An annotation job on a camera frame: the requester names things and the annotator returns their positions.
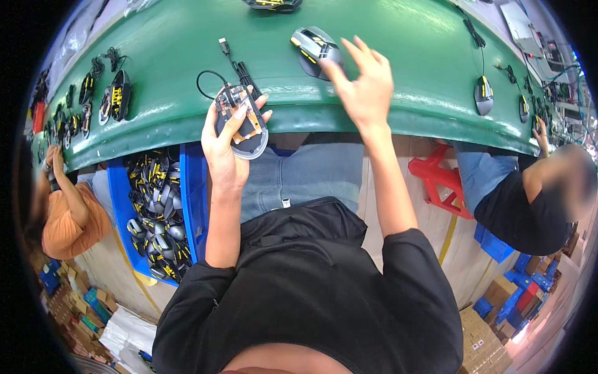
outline red box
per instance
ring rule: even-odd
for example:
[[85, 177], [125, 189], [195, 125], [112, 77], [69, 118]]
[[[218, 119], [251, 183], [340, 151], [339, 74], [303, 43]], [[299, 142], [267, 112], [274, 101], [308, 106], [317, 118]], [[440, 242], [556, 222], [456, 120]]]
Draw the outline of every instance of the red box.
[[538, 292], [538, 289], [540, 287], [538, 286], [538, 284], [536, 282], [531, 282], [529, 284], [529, 286], [527, 286], [527, 290], [525, 290], [525, 292], [521, 295], [521, 297], [519, 297], [519, 301], [517, 302], [517, 304], [515, 304], [515, 307], [522, 312], [525, 307], [527, 306], [527, 304], [529, 304], [530, 301], [532, 301], [533, 297], [536, 295], [536, 292]]
[[38, 101], [33, 108], [33, 134], [41, 131], [42, 122], [44, 121], [45, 102]]

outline yellow floor line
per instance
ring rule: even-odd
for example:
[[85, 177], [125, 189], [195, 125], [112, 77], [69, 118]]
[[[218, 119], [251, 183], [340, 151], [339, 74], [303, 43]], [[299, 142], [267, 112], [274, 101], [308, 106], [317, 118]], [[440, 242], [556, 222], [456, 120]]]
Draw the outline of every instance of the yellow floor line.
[[443, 243], [443, 248], [440, 250], [440, 256], [438, 256], [438, 262], [440, 263], [440, 266], [443, 265], [444, 262], [444, 258], [447, 255], [447, 252], [449, 251], [449, 247], [450, 247], [450, 243], [453, 240], [453, 234], [454, 234], [454, 228], [457, 226], [457, 216], [455, 214], [453, 214], [450, 217], [450, 223], [448, 224], [448, 230], [447, 230], [447, 236], [444, 237], [444, 243]]
[[148, 298], [149, 302], [152, 304], [152, 306], [158, 312], [158, 314], [159, 315], [162, 314], [162, 311], [160, 310], [160, 308], [158, 308], [158, 305], [155, 303], [154, 299], [151, 298], [150, 294], [145, 289], [144, 284], [139, 280], [139, 278], [137, 278], [135, 276], [135, 270], [131, 266], [131, 262], [129, 262], [129, 256], [127, 256], [127, 253], [124, 251], [123, 243], [120, 241], [120, 235], [118, 234], [117, 230], [116, 229], [112, 230], [112, 234], [114, 235], [114, 239], [116, 239], [116, 243], [118, 245], [118, 250], [120, 250], [120, 254], [123, 256], [124, 261], [129, 266], [129, 269], [131, 270], [131, 275], [133, 275], [133, 278], [135, 279], [135, 281], [139, 285], [139, 288], [141, 288], [141, 290], [144, 292], [145, 297]]

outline orange shirt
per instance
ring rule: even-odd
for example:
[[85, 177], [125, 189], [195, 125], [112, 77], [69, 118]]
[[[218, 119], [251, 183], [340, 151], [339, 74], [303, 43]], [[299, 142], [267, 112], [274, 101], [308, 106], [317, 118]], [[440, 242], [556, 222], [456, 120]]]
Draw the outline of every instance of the orange shirt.
[[89, 220], [84, 227], [72, 219], [69, 204], [62, 191], [48, 197], [48, 220], [42, 232], [42, 247], [46, 255], [56, 260], [68, 260], [87, 251], [112, 229], [110, 218], [97, 202], [87, 183], [75, 188], [89, 209]]

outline left hand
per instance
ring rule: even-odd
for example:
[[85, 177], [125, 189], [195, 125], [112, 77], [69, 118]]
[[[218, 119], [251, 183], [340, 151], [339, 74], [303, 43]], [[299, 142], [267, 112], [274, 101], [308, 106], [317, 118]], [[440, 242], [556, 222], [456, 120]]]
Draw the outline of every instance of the left hand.
[[[253, 91], [253, 87], [249, 86], [248, 90], [249, 92]], [[262, 95], [255, 101], [258, 109], [266, 104], [267, 98], [267, 95]], [[242, 116], [229, 119], [220, 136], [216, 136], [214, 124], [218, 112], [216, 103], [212, 102], [208, 109], [206, 122], [203, 125], [202, 148], [208, 160], [213, 191], [240, 193], [249, 176], [249, 160], [236, 157], [230, 145], [233, 135], [239, 130], [246, 116], [244, 111], [238, 111], [237, 113], [241, 113]], [[268, 122], [271, 115], [272, 111], [262, 114], [264, 122]]]
[[541, 150], [540, 156], [546, 158], [548, 157], [548, 135], [546, 133], [546, 124], [541, 118], [538, 118], [538, 123], [540, 125], [540, 134], [538, 134], [536, 129], [532, 129], [532, 133], [533, 137], [538, 141], [538, 146]]
[[54, 167], [54, 175], [59, 175], [63, 172], [65, 159], [64, 159], [64, 157], [62, 157], [62, 150], [60, 148], [57, 148], [54, 151], [52, 164]]

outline black t-shirt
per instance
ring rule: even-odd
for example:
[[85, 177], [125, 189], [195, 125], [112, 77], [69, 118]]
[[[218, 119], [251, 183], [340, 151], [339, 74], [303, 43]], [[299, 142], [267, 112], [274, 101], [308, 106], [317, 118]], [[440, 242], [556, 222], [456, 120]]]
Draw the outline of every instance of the black t-shirt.
[[455, 373], [459, 310], [430, 243], [411, 229], [382, 254], [384, 275], [362, 248], [310, 238], [236, 269], [195, 264], [158, 323], [155, 368], [218, 373], [246, 348], [291, 343], [353, 373]]
[[512, 171], [475, 208], [475, 219], [519, 252], [546, 256], [563, 248], [570, 224], [554, 192], [540, 191], [529, 203], [520, 171]]

